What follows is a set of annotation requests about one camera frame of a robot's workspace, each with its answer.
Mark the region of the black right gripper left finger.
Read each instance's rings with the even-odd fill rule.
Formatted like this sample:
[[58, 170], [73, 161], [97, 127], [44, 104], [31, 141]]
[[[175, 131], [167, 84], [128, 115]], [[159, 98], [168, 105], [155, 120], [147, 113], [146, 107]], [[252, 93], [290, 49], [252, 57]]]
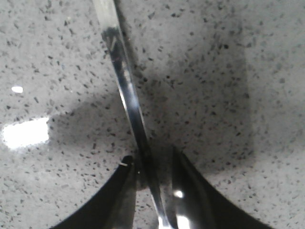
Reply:
[[134, 159], [125, 156], [104, 186], [54, 229], [131, 229], [135, 212]]

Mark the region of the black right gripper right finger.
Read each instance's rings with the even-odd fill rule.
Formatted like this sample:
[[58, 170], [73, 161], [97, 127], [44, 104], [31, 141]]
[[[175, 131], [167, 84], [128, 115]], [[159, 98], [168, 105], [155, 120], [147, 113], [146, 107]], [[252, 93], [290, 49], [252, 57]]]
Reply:
[[172, 189], [180, 229], [267, 229], [218, 192], [187, 156], [173, 149]]

